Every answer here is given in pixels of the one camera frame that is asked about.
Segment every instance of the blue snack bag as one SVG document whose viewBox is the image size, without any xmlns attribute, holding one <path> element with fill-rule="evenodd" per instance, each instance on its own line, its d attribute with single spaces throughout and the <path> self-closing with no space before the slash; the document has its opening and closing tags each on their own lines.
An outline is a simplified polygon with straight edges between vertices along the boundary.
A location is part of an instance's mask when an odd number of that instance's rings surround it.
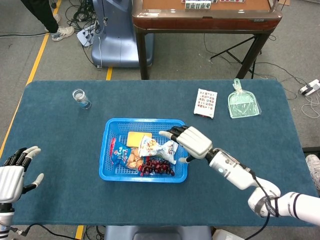
<svg viewBox="0 0 320 240">
<path fill-rule="evenodd" d="M 110 145 L 111 162 L 113 165 L 137 170 L 143 164 L 143 159 L 139 157 L 138 148 L 130 148 L 116 141 L 114 138 Z"/>
</svg>

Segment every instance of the chip bag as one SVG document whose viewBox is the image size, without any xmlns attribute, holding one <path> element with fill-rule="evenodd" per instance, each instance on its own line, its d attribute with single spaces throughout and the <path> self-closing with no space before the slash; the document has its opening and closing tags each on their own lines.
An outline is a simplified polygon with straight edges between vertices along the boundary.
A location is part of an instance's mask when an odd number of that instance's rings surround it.
<svg viewBox="0 0 320 240">
<path fill-rule="evenodd" d="M 143 136 L 138 153 L 140 157 L 157 156 L 172 164 L 176 164 L 174 155 L 177 151 L 178 144 L 172 140 L 160 145 L 156 140 L 148 136 Z"/>
<path fill-rule="evenodd" d="M 143 158 L 139 157 L 137 147 L 127 147 L 115 138 L 111 143 L 110 154 L 113 165 L 120 164 L 128 169 L 138 170 L 138 167 L 144 163 Z"/>
</svg>

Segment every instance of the blue table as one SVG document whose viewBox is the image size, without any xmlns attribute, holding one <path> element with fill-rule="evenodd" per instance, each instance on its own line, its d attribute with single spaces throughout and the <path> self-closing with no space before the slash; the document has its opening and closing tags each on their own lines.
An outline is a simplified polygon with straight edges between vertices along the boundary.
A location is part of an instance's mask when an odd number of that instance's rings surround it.
<svg viewBox="0 0 320 240">
<path fill-rule="evenodd" d="M 29 84 L 1 161 L 21 147 L 38 145 L 25 182 L 45 177 L 14 207 L 14 224 L 261 226 L 241 191 L 207 161 L 195 160 L 180 184 L 107 182 L 98 174 L 102 136 L 110 118 L 180 119 L 281 189 L 316 196 L 282 86 L 273 80 L 243 80 L 262 115 L 231 119 L 231 80 L 36 81 Z M 80 109 L 72 91 L 92 101 Z M 198 88 L 218 92 L 214 119 L 193 114 Z M 272 218 L 273 226 L 305 226 Z"/>
</svg>

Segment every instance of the green dustpan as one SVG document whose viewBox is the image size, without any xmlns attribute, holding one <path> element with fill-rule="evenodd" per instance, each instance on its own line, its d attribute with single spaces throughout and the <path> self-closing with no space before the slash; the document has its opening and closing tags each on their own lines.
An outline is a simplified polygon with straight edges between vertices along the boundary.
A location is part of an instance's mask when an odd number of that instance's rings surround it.
<svg viewBox="0 0 320 240">
<path fill-rule="evenodd" d="M 234 79 L 235 92 L 228 97 L 228 108 L 232 119 L 252 117 L 261 114 L 261 110 L 255 95 L 243 90 L 240 80 Z"/>
</svg>

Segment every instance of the tripod stand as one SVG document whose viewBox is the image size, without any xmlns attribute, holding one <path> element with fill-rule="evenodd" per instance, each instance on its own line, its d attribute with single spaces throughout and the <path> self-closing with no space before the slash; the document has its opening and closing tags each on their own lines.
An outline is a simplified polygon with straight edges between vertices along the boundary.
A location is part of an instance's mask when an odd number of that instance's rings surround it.
<svg viewBox="0 0 320 240">
<path fill-rule="evenodd" d="M 251 44 L 251 46 L 250 46 L 250 49 L 251 49 L 251 48 L 253 47 L 255 41 L 257 40 L 257 36 L 256 36 L 256 35 L 253 35 L 252 37 L 250 37 L 250 38 L 248 38 L 248 39 L 246 39 L 246 40 L 244 40 L 244 41 L 242 41 L 242 42 L 240 42 L 240 43 L 238 43 L 238 44 L 236 44 L 236 45 L 234 45 L 234 46 L 232 46 L 232 47 L 229 47 L 228 49 L 226 49 L 226 50 L 224 50 L 224 51 L 222 51 L 222 52 L 219 52 L 218 54 L 210 57 L 210 60 L 212 60 L 212 59 L 220 56 L 221 54 L 227 53 L 227 54 L 229 54 L 231 57 L 233 57 L 238 63 L 243 64 L 243 61 L 241 61 L 239 58 L 237 58 L 235 55 L 233 55 L 233 54 L 232 54 L 231 52 L 229 52 L 229 51 L 230 51 L 231 49 L 234 49 L 234 48 L 242 45 L 242 44 L 245 44 L 246 42 L 249 42 L 249 41 L 252 40 L 252 39 L 254 39 L 254 41 L 252 42 L 252 44 Z M 251 79 L 253 79 L 253 78 L 254 78 L 254 75 L 255 75 L 256 61 L 257 61 L 257 59 L 254 60 L 254 62 L 253 62 L 252 70 L 251 70 L 251 69 L 248 70 L 248 71 L 251 73 Z"/>
</svg>

